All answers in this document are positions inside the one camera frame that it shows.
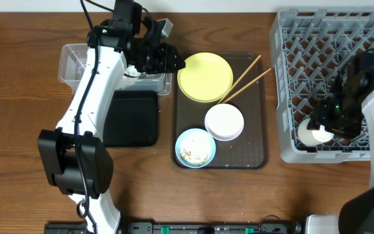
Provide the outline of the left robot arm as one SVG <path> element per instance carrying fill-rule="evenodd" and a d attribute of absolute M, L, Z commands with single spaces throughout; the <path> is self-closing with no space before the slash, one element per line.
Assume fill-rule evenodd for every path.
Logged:
<path fill-rule="evenodd" d="M 103 144 L 113 95 L 128 66 L 148 75 L 185 67 L 166 42 L 172 28 L 134 1 L 116 1 L 110 19 L 90 25 L 85 71 L 67 111 L 38 136 L 48 183 L 76 203 L 90 233 L 116 233 L 121 219 L 109 191 L 114 163 Z"/>

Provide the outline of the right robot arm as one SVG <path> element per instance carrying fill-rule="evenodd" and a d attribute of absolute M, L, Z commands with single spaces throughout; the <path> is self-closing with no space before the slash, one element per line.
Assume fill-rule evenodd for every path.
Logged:
<path fill-rule="evenodd" d="M 308 123 L 298 131 L 323 131 L 353 139 L 365 123 L 371 163 L 369 189 L 345 203 L 338 214 L 308 216 L 305 233 L 374 233 L 374 49 L 350 59 L 337 74 L 331 93 L 318 101 Z"/>

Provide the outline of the wooden chopstick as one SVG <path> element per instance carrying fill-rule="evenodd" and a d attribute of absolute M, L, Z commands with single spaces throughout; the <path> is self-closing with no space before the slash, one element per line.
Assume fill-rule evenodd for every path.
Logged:
<path fill-rule="evenodd" d="M 258 55 L 254 61 L 246 68 L 246 70 L 239 76 L 239 78 L 236 80 L 236 82 L 231 86 L 230 90 L 217 102 L 217 104 L 222 104 L 222 101 L 226 100 L 225 97 L 227 94 L 229 94 L 234 87 L 248 74 L 249 70 L 258 62 L 258 60 L 261 58 L 261 55 Z"/>
<path fill-rule="evenodd" d="M 222 103 L 227 103 L 231 99 L 235 98 L 238 94 L 242 93 L 244 90 L 249 88 L 254 83 L 258 82 L 265 74 L 269 73 L 272 70 L 272 68 L 267 69 L 263 73 L 261 73 L 258 77 L 255 77 L 252 81 L 249 81 L 245 86 L 243 86 L 241 89 L 239 89 L 237 92 L 233 93 L 231 96 L 229 96 L 226 100 L 222 101 Z"/>

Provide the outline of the grey dishwasher rack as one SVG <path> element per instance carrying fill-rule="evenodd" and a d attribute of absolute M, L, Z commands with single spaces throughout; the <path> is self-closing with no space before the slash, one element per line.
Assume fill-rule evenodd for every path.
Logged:
<path fill-rule="evenodd" d="M 313 147 L 297 136 L 319 98 L 329 95 L 334 77 L 349 59 L 374 48 L 374 9 L 281 10 L 271 26 L 271 62 L 275 70 L 280 156 L 287 163 L 368 161 L 365 125 L 352 140 L 334 137 Z"/>

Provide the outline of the white plastic cup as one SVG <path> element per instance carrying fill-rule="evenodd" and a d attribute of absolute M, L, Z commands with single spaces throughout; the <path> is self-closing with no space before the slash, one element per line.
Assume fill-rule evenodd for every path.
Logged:
<path fill-rule="evenodd" d="M 317 146 L 333 139 L 334 134 L 325 130 L 324 125 L 320 125 L 318 130 L 308 129 L 310 118 L 303 120 L 297 129 L 299 140 L 306 146 Z"/>

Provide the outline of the yellow plate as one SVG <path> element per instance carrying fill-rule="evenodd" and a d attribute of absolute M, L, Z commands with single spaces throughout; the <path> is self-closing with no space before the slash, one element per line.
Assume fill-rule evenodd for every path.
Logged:
<path fill-rule="evenodd" d="M 233 71 L 230 64 L 215 53 L 196 53 L 186 60 L 177 73 L 182 93 L 191 100 L 210 103 L 220 100 L 231 89 Z"/>

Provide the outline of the black rectangular tray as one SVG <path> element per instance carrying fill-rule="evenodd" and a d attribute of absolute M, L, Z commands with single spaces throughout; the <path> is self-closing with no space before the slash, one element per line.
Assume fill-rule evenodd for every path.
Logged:
<path fill-rule="evenodd" d="M 158 135 L 158 95 L 154 91 L 116 91 L 103 130 L 106 147 L 146 147 Z"/>

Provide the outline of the light blue bowl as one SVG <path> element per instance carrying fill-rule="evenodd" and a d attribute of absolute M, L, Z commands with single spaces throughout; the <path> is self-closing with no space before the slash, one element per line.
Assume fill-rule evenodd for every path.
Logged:
<path fill-rule="evenodd" d="M 201 166 L 192 166 L 192 165 L 189 165 L 185 161 L 183 161 L 183 159 L 180 156 L 179 150 L 180 150 L 181 141 L 183 140 L 183 138 L 186 135 L 189 135 L 190 133 L 204 133 L 204 134 L 207 134 L 207 136 L 209 138 L 209 141 L 211 143 L 211 150 L 210 150 L 209 158 L 208 158 L 207 162 L 205 164 L 201 165 Z M 202 167 L 205 167 L 208 164 L 210 164 L 210 162 L 215 157 L 215 155 L 216 155 L 216 142 L 213 139 L 213 137 L 207 131 L 205 131 L 203 129 L 198 129 L 198 128 L 189 129 L 189 130 L 186 130 L 185 132 L 183 132 L 177 138 L 176 143 L 175 143 L 175 154 L 176 154 L 176 158 L 181 162 L 182 165 L 184 165 L 184 166 L 186 166 L 188 168 L 202 168 Z"/>

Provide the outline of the white tissue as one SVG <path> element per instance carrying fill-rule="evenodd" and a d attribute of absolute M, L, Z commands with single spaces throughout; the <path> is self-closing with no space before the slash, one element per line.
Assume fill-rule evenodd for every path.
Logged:
<path fill-rule="evenodd" d="M 145 72 L 139 72 L 133 65 L 129 65 L 123 74 L 124 77 L 131 79 L 143 79 L 146 75 Z"/>

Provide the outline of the rice and food scraps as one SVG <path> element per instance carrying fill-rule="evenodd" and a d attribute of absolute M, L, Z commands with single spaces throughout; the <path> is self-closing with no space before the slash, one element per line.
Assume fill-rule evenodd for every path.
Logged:
<path fill-rule="evenodd" d="M 180 156 L 187 164 L 192 166 L 201 166 L 209 158 L 211 143 L 207 134 L 190 133 L 181 141 Z"/>

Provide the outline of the dark brown serving tray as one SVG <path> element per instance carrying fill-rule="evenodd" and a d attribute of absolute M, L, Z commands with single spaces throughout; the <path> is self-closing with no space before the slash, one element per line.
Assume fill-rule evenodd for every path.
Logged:
<path fill-rule="evenodd" d="M 231 66 L 233 71 L 233 84 L 256 59 L 254 53 L 215 53 L 223 57 Z M 262 67 L 262 59 L 249 70 L 248 74 L 234 87 L 225 97 L 228 98 L 237 92 L 249 81 L 258 77 L 265 70 Z M 185 96 L 177 85 L 175 91 L 175 120 L 173 139 L 173 159 L 175 163 L 183 168 L 176 158 L 175 143 L 177 138 L 186 130 L 198 128 L 205 129 L 205 115 L 207 111 L 217 105 L 218 101 L 200 103 Z M 244 129 L 235 139 L 230 141 L 216 142 L 216 155 L 205 167 L 200 169 L 260 169 L 269 158 L 268 134 L 266 127 L 264 80 L 252 84 L 249 88 L 238 94 L 226 104 L 235 106 L 243 114 Z"/>

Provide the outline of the clear plastic waste bin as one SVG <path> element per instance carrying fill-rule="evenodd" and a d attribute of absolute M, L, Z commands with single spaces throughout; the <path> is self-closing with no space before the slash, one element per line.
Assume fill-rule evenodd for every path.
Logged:
<path fill-rule="evenodd" d="M 73 94 L 77 91 L 85 71 L 87 50 L 86 44 L 66 44 L 62 48 L 58 79 L 61 83 L 67 84 Z M 172 77 L 170 73 L 146 75 L 143 79 L 123 76 L 118 83 L 117 90 L 150 90 L 164 96 L 171 93 Z"/>

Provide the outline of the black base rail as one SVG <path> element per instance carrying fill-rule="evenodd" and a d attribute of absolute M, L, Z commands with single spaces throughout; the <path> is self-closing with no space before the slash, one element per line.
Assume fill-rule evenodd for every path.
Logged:
<path fill-rule="evenodd" d="M 150 222 L 121 223 L 116 234 L 304 234 L 302 222 L 267 220 L 260 224 L 154 224 Z"/>

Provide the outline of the pink bowl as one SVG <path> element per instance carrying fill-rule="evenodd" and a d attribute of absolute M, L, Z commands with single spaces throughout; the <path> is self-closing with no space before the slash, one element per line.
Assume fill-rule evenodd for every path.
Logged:
<path fill-rule="evenodd" d="M 242 133 L 244 125 L 243 114 L 230 104 L 214 105 L 205 115 L 205 129 L 218 141 L 237 138 Z"/>

